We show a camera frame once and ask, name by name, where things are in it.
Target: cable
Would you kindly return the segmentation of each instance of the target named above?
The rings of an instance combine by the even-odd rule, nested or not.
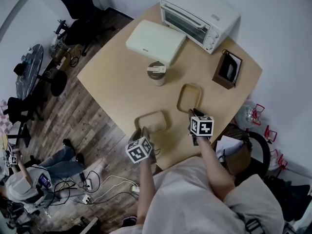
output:
[[[156,149],[156,150],[154,151],[154,153],[155,153],[155,156],[157,156],[158,154],[160,154],[160,148]]]
[[[69,65],[72,68],[75,68],[77,66],[78,62],[79,62],[80,57],[81,57],[81,51],[79,50],[79,56],[72,57],[72,54],[69,51],[67,51],[66,49],[63,49],[62,47],[59,47],[59,48],[64,50],[64,51],[66,51],[69,54],[69,56],[70,56]]]
[[[84,189],[85,191],[87,191],[88,193],[93,194],[93,193],[96,193],[96,192],[100,189],[101,179],[99,178],[99,175],[98,175],[95,171],[90,171],[90,172],[88,173],[87,177],[86,177],[86,180],[88,179],[88,177],[89,177],[89,175],[90,175],[91,172],[93,172],[93,173],[95,173],[95,174],[97,175],[97,178],[98,178],[98,187],[97,187],[97,189],[96,189],[94,192],[88,191],[87,189],[84,188],[84,187],[85,187],[84,181],[80,181],[80,182],[78,183],[78,186],[79,186],[80,188]]]
[[[57,206],[57,205],[63,205],[63,204],[65,204],[65,203],[68,201],[68,199],[70,198],[70,190],[69,190],[69,189],[72,188],[72,187],[74,187],[75,185],[78,185],[78,186],[79,186],[79,184],[82,182],[82,181],[81,181],[79,184],[77,184],[71,177],[66,178],[66,179],[64,180],[64,179],[62,179],[61,177],[57,176],[56,174],[54,174],[53,172],[50,172],[49,170],[47,170],[47,169],[45,169],[45,168],[36,167],[36,166],[31,166],[31,167],[37,168],[37,169],[45,170],[45,171],[51,173],[52,175],[54,175],[55,177],[57,177],[57,178],[59,178],[59,179],[61,180],[61,182],[59,182],[59,183],[57,183],[57,184],[55,185],[54,191],[52,192],[52,193],[53,193],[53,198],[52,198],[52,200],[50,201],[50,203],[48,204],[47,207],[49,207],[50,205]],[[132,181],[132,180],[130,180],[130,179],[127,179],[127,178],[125,178],[125,177],[120,177],[120,176],[116,176],[116,175],[110,175],[110,176],[108,176],[108,177],[101,183],[101,185],[100,185],[100,177],[99,177],[99,175],[98,175],[95,171],[90,171],[90,172],[88,173],[86,179],[89,177],[89,175],[91,174],[91,172],[95,173],[95,174],[97,175],[97,177],[98,177],[98,181],[99,181],[99,183],[98,183],[98,184],[99,184],[98,188],[97,188],[94,192],[90,192],[90,191],[84,189],[84,186],[82,186],[82,187],[79,186],[81,189],[85,190],[85,191],[86,191],[87,193],[89,193],[89,194],[94,194],[94,193],[96,193],[96,192],[102,187],[102,185],[106,182],[106,180],[108,180],[110,177],[117,177],[117,178],[125,179],[125,181],[123,181],[123,182],[121,182],[121,183],[119,183],[119,184],[117,184],[117,185],[112,186],[112,187],[111,187],[107,192],[105,192],[102,196],[96,198],[96,199],[94,200],[94,202],[95,202],[97,199],[99,199],[99,198],[105,196],[110,190],[112,190],[114,187],[116,187],[116,186],[118,186],[118,185],[121,185],[122,183],[130,183],[130,184],[132,184],[133,186],[139,187],[138,184],[136,184],[134,181]],[[72,180],[71,182],[73,182],[74,184],[73,184],[73,185],[69,185],[68,182],[70,182],[70,181],[67,181],[67,179],[71,179],[71,180]],[[59,184],[61,184],[61,183],[64,183],[63,186],[62,186],[59,190],[56,191],[57,186],[58,186]],[[53,200],[55,199],[56,193],[57,193],[57,192],[60,192],[60,191],[63,191],[63,190],[69,190],[69,194],[68,194],[68,197],[67,197],[67,199],[65,200],[65,202],[63,202],[63,203],[61,203],[61,204],[56,204],[56,205],[52,204]],[[92,202],[91,202],[90,204],[87,204],[87,205],[91,205],[91,204],[101,204],[101,203],[107,202],[108,200],[106,200],[106,201],[104,201],[104,202],[99,202],[99,203],[92,203]]]
[[[131,187],[129,188],[129,191],[130,191],[132,194],[139,196],[139,194],[136,194],[135,192],[131,191]]]
[[[133,195],[132,195],[131,193],[129,193],[129,192],[121,192],[121,193],[117,193],[116,195],[112,196],[111,198],[109,198],[109,199],[107,199],[107,200],[105,200],[105,201],[103,201],[103,202],[98,202],[98,203],[84,204],[84,203],[80,203],[80,202],[78,202],[78,201],[76,201],[76,200],[73,200],[73,199],[72,199],[72,201],[74,201],[74,202],[76,202],[76,203],[79,203],[79,204],[82,204],[82,205],[98,205],[98,204],[106,203],[106,202],[108,202],[109,200],[113,199],[114,197],[116,197],[116,196],[118,196],[118,195],[120,195],[120,194],[123,194],[123,193],[126,193],[126,194],[130,195],[131,197],[133,197],[135,200],[138,200],[135,196],[133,196]]]
[[[130,183],[130,184],[133,184],[133,185],[134,185],[134,183],[129,182],[129,181],[123,181],[123,182],[121,182],[121,183],[119,183],[119,184],[117,184],[117,185],[113,185],[109,190],[106,191],[106,193],[104,193],[104,194],[103,194],[102,196],[100,196],[100,197],[97,197],[93,202],[95,202],[95,201],[98,200],[99,198],[105,196],[106,194],[109,193],[110,190],[112,190],[114,187],[116,187],[116,186],[118,186],[118,185],[121,185],[122,183]]]
[[[109,199],[107,199],[107,200],[105,200],[105,201],[103,201],[103,202],[92,203],[92,204],[98,205],[98,204],[103,204],[103,203],[106,203],[107,201],[109,201],[109,200],[113,199],[114,197],[116,197],[116,196],[118,196],[118,195],[120,195],[120,194],[122,194],[122,193],[129,194],[129,195],[130,195],[130,196],[132,196],[135,200],[137,200],[137,198],[136,198],[136,197],[134,197],[131,193],[128,193],[128,192],[121,192],[121,193],[117,193],[115,196],[112,196],[111,198],[109,198]]]
[[[108,177],[103,181],[103,183],[100,185],[99,189],[102,187],[102,185],[105,183],[105,181],[108,180],[110,177],[122,178],[122,179],[125,179],[125,180],[127,180],[127,181],[130,181],[130,182],[134,183],[134,185],[138,186],[137,183],[135,183],[134,181],[132,181],[132,180],[130,180],[130,179],[127,179],[127,178],[125,178],[125,177],[120,177],[120,176],[116,176],[116,175],[110,175],[110,176],[108,176]]]

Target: power strip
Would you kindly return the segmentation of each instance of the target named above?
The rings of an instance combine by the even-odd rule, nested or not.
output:
[[[82,202],[87,205],[87,204],[89,204],[90,200],[91,200],[91,197],[89,195],[85,194],[83,199],[82,199]]]
[[[132,186],[131,187],[131,192],[133,192],[133,193],[139,193],[140,192],[140,188],[138,187],[138,186]]]
[[[87,191],[92,191],[92,181],[91,181],[91,179],[87,179],[86,183],[87,183]]]

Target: white box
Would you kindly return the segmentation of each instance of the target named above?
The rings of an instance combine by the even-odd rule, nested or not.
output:
[[[126,153],[133,163],[138,163],[148,158],[152,149],[152,145],[146,137],[126,145]]]
[[[214,133],[214,118],[210,116],[192,117],[191,132],[196,136],[212,136]]]
[[[126,46],[169,67],[185,38],[186,35],[177,30],[143,20],[126,41]]]

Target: table surface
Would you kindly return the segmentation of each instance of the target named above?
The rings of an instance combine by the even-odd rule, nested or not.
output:
[[[157,110],[164,113],[167,130],[152,134],[151,141],[155,149],[160,148],[158,166],[166,169],[200,153],[199,147],[194,147],[188,136],[188,115],[176,108],[183,84],[192,83],[202,89],[199,109],[214,117],[211,139],[214,141],[256,86],[262,69],[230,38],[226,38],[212,55],[186,39],[168,69],[165,84],[156,87],[146,71],[154,60],[128,50],[125,45],[143,19],[162,24],[159,4],[133,20],[105,44],[79,73],[78,79],[129,137],[136,129],[134,120],[137,117]],[[243,59],[236,88],[230,90],[212,81],[223,49]]]
[[[40,67],[43,58],[43,46],[41,44],[36,44],[33,47],[34,51],[32,54],[27,53],[26,68],[23,76],[18,76],[16,81],[16,94],[21,100],[26,99],[26,97],[34,89],[35,83],[37,81],[37,75],[39,74]]]

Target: oven knob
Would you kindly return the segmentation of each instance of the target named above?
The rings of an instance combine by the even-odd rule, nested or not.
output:
[[[215,39],[211,38],[211,37],[207,37],[206,41],[210,44],[214,44],[215,43]]]
[[[219,34],[217,31],[211,30],[209,31],[209,34],[211,35],[212,38],[218,38]]]
[[[208,44],[208,45],[206,46],[206,50],[211,50],[211,49],[213,49],[213,46],[212,46],[211,44]]]

